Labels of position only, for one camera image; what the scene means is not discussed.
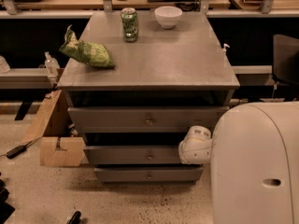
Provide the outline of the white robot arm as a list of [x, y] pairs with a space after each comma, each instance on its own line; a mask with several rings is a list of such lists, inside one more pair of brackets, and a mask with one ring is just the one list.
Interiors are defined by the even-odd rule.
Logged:
[[210, 165], [214, 224], [299, 224], [299, 103], [249, 103], [192, 126], [184, 164]]

